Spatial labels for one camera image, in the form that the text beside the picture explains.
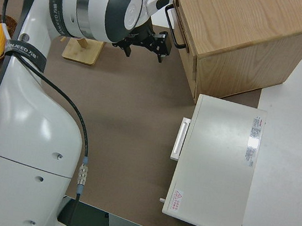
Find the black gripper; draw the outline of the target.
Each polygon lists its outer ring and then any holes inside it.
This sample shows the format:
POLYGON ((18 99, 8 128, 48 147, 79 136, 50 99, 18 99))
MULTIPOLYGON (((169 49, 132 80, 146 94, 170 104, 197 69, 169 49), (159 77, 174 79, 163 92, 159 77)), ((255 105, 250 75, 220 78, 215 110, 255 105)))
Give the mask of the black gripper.
POLYGON ((134 28, 127 38, 112 43, 114 47, 121 48, 126 57, 130 57, 131 45, 137 45, 151 49, 158 57, 158 62, 161 63, 163 58, 171 53, 171 40, 167 31, 162 31, 155 34, 152 25, 142 24, 134 28))

